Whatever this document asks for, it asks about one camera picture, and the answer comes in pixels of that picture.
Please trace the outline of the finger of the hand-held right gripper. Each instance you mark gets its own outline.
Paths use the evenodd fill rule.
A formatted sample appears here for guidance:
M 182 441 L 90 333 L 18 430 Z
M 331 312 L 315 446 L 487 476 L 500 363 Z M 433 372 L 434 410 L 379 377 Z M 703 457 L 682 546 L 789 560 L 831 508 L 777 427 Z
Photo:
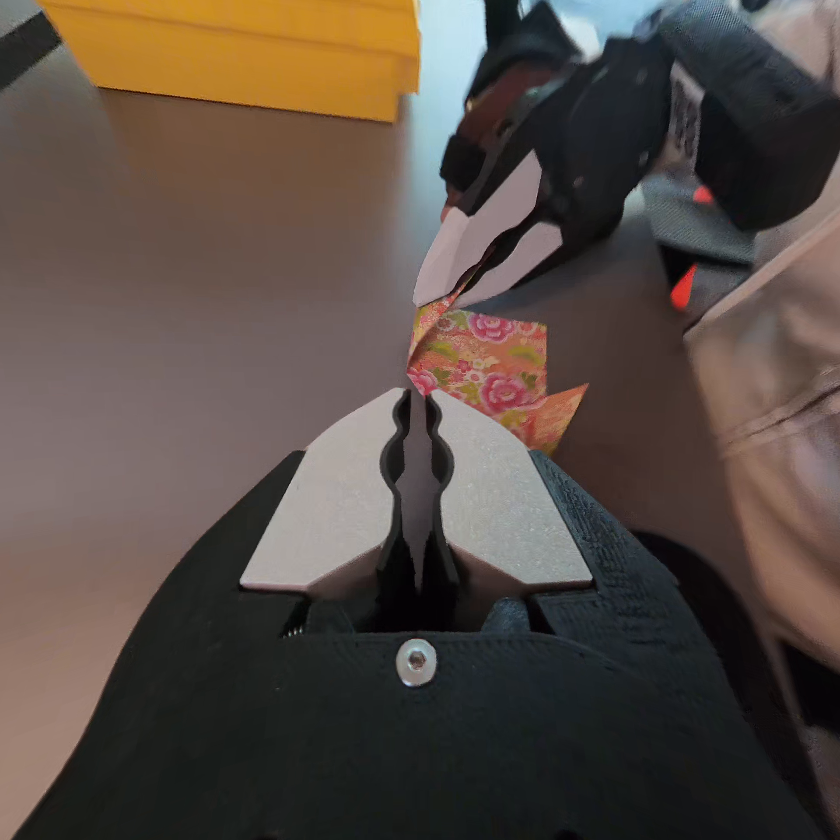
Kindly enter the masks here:
M 504 294 L 551 257 L 563 243 L 559 226 L 536 223 L 520 237 L 508 257 L 485 270 L 472 286 L 459 292 L 455 304 L 466 308 Z
M 530 215 L 537 205 L 542 173 L 538 156 L 531 150 L 473 214 L 456 207 L 448 211 L 417 275 L 416 308 L 451 294 L 492 243 Z

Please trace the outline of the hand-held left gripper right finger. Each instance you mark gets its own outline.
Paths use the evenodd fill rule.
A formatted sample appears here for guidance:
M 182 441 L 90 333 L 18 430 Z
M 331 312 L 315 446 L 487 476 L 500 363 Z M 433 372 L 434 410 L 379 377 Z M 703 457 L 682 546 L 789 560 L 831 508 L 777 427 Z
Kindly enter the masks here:
M 532 451 L 441 390 L 427 399 L 435 535 L 466 594 L 541 594 L 594 579 Z

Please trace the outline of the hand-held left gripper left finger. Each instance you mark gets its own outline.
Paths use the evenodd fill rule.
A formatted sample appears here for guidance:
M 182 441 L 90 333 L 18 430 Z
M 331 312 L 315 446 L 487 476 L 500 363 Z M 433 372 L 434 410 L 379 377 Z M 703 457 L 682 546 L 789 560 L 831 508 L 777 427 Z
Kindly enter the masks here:
M 411 393 L 391 389 L 304 451 L 239 584 L 247 591 L 356 594 L 403 535 L 404 440 Z

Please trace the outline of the floral origami paper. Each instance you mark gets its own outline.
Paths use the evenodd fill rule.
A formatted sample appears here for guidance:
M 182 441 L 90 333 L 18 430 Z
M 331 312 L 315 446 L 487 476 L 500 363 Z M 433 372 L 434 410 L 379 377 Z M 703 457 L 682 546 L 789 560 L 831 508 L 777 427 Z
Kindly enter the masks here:
M 548 329 L 460 308 L 457 292 L 415 312 L 406 375 L 421 396 L 449 394 L 552 456 L 588 384 L 550 394 Z

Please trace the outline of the yellow box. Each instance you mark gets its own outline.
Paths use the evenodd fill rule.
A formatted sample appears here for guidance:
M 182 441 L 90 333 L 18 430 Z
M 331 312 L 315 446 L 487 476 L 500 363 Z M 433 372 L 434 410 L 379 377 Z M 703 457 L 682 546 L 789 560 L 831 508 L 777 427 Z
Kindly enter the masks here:
M 419 88 L 415 1 L 38 5 L 98 88 L 382 123 Z

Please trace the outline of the person's right hand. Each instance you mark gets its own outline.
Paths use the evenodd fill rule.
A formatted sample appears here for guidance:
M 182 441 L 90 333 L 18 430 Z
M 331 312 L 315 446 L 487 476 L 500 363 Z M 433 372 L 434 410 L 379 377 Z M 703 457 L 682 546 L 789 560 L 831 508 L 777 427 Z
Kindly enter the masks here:
M 559 70 L 535 60 L 519 61 L 505 69 L 497 79 L 471 93 L 455 134 L 486 148 L 490 135 L 522 95 L 557 76 Z

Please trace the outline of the black mesh chair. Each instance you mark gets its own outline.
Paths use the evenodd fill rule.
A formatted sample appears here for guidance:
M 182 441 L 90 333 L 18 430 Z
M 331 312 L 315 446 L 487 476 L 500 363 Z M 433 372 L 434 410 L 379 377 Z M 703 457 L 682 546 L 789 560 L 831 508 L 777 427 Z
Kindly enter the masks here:
M 752 264 L 754 234 L 735 227 L 695 175 L 660 172 L 649 175 L 640 186 L 659 245 L 702 259 Z

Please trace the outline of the orange red object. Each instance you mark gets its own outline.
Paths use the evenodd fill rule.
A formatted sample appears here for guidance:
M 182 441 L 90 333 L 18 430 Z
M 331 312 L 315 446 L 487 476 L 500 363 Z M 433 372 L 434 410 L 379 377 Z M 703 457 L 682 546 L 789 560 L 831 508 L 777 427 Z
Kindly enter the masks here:
M 714 207 L 715 205 L 715 199 L 710 189 L 705 185 L 701 185 L 695 190 L 692 201 L 701 207 Z M 695 261 L 689 265 L 670 292 L 671 306 L 678 312 L 687 312 L 688 310 L 697 270 L 698 263 Z

